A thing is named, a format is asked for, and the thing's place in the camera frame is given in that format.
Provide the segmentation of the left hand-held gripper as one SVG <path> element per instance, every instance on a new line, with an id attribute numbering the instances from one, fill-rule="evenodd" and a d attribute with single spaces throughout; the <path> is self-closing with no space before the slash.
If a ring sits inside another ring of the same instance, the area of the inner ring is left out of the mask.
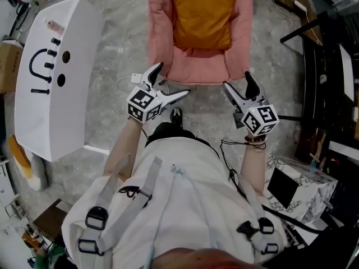
<path id="1" fill-rule="evenodd" d="M 159 116 L 165 105 L 172 105 L 184 99 L 191 91 L 185 89 L 169 93 L 166 82 L 159 89 L 154 86 L 163 65 L 164 63 L 160 62 L 147 69 L 141 76 L 141 83 L 135 86 L 126 100 L 129 117 L 142 124 Z"/>

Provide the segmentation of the person's white shirt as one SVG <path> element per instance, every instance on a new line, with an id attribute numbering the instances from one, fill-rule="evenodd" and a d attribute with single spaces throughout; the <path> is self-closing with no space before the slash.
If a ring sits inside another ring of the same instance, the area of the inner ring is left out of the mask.
<path id="1" fill-rule="evenodd" d="M 148 268 L 174 248 L 220 249 L 247 263 L 266 261 L 287 245 L 281 221 L 248 183 L 243 198 L 217 154 L 202 142 L 150 143 L 125 182 L 98 178 L 67 214 L 62 234 L 79 268 Z"/>

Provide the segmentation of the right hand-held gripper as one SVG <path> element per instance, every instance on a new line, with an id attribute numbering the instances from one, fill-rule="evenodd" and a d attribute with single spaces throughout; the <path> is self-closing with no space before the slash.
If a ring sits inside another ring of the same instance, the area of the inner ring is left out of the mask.
<path id="1" fill-rule="evenodd" d="M 247 87 L 245 97 L 260 99 L 244 111 L 236 109 L 233 113 L 237 128 L 245 127 L 254 137 L 267 135 L 279 123 L 273 104 L 265 99 L 265 90 L 259 80 L 249 71 L 245 72 Z M 247 100 L 228 82 L 223 82 L 223 90 L 233 106 L 245 106 Z"/>

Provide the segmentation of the person's right forearm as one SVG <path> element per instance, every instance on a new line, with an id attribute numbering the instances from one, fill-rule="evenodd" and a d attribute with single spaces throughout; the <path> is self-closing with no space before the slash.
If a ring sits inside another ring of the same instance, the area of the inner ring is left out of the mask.
<path id="1" fill-rule="evenodd" d="M 257 142 L 256 146 L 246 145 L 240 172 L 259 196 L 263 195 L 265 185 L 265 148 L 264 142 Z"/>

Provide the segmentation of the large cardboard box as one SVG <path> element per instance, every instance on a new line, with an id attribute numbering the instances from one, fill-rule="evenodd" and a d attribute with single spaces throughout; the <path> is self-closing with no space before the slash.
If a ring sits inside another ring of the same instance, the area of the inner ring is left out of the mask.
<path id="1" fill-rule="evenodd" d="M 16 90 L 23 49 L 15 40 L 4 40 L 0 43 L 0 94 Z"/>

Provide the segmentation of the black table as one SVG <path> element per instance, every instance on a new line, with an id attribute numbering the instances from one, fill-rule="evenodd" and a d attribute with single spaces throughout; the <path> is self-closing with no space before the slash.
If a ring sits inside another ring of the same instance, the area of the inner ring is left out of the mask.
<path id="1" fill-rule="evenodd" d="M 302 132 L 295 153 L 311 163 L 318 143 L 330 142 L 359 150 L 359 11 L 325 11 L 317 19 L 280 39 L 281 43 L 300 36 L 303 46 L 304 87 Z M 351 56 L 355 100 L 344 93 L 341 45 Z M 320 84 L 325 74 L 327 82 Z"/>

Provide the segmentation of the black curved faucet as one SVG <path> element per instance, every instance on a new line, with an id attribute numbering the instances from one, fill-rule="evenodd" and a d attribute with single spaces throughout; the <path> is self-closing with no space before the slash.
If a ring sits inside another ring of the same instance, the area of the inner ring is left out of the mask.
<path id="1" fill-rule="evenodd" d="M 43 76 L 43 75 L 40 75 L 40 74 L 36 73 L 36 72 L 33 70 L 33 62 L 34 62 L 35 58 L 36 58 L 39 54 L 45 53 L 45 52 L 47 52 L 47 51 L 48 51 L 47 48 L 43 48 L 43 49 L 40 49 L 40 50 L 38 50 L 37 52 L 35 52 L 35 53 L 33 54 L 33 56 L 32 56 L 31 59 L 30 59 L 30 62 L 29 62 L 29 72 L 30 72 L 30 74 L 33 75 L 34 77 L 40 78 L 40 79 L 46 81 L 47 83 L 51 83 L 51 82 L 52 82 L 52 78 L 51 78 L 51 77 L 45 77 L 45 76 Z"/>

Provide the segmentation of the white paper sheet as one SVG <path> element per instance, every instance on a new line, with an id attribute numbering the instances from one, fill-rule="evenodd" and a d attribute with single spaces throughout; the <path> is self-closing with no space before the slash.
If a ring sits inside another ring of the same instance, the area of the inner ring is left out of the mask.
<path id="1" fill-rule="evenodd" d="M 343 65 L 344 93 L 352 100 L 355 100 L 354 78 L 351 56 L 339 45 Z"/>

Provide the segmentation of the person's left forearm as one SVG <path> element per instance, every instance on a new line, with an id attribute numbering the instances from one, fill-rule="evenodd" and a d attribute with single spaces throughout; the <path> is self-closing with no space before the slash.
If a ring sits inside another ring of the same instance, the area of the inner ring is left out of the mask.
<path id="1" fill-rule="evenodd" d="M 110 154 L 106 160 L 103 175 L 111 175 L 117 163 L 128 156 L 128 164 L 118 173 L 118 178 L 125 182 L 132 175 L 137 149 L 143 124 L 129 117 L 125 127 L 118 136 Z"/>

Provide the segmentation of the brown wooden panel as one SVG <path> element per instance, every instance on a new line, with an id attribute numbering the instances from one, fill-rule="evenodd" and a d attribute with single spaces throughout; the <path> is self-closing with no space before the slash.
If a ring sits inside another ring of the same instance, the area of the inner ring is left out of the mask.
<path id="1" fill-rule="evenodd" d="M 42 236 L 52 242 L 61 233 L 61 226 L 71 207 L 70 203 L 57 199 L 33 221 L 33 224 Z"/>

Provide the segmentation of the person's shoe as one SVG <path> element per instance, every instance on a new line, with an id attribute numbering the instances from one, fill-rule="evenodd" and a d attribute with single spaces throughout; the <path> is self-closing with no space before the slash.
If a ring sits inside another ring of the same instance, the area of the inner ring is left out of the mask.
<path id="1" fill-rule="evenodd" d="M 179 107 L 175 107 L 172 109 L 170 113 L 170 122 L 171 125 L 183 128 L 183 112 Z"/>

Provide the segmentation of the orange cushion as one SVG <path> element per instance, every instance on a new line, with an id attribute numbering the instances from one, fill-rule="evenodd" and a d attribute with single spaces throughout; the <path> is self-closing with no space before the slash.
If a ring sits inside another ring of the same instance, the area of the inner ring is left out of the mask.
<path id="1" fill-rule="evenodd" d="M 229 18 L 236 0 L 173 0 L 178 48 L 225 50 L 231 46 Z"/>

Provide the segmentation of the pink bottle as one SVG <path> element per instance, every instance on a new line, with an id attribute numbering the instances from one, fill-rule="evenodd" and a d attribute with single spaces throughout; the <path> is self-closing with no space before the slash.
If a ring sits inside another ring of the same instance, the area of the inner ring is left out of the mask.
<path id="1" fill-rule="evenodd" d="M 44 24 L 46 27 L 54 32 L 56 32 L 58 35 L 62 35 L 65 31 L 65 27 L 60 25 L 59 23 L 55 22 L 54 20 L 49 20 L 47 18 L 44 19 Z"/>

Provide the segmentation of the person's black shorts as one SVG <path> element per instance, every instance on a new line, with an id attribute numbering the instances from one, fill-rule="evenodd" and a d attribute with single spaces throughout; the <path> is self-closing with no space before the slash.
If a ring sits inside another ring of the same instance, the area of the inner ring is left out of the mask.
<path id="1" fill-rule="evenodd" d="M 153 134 L 148 137 L 148 141 L 145 146 L 156 140 L 172 137 L 184 137 L 194 140 L 197 139 L 192 132 L 183 129 L 182 126 L 170 122 L 162 122 L 156 127 Z"/>

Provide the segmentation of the marble pattern cabinet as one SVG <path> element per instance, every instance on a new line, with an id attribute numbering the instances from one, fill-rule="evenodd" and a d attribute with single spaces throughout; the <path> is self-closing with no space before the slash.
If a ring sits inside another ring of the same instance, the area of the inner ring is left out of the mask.
<path id="1" fill-rule="evenodd" d="M 264 196 L 276 211 L 304 224 L 319 219 L 338 181 L 295 159 L 269 156 Z"/>

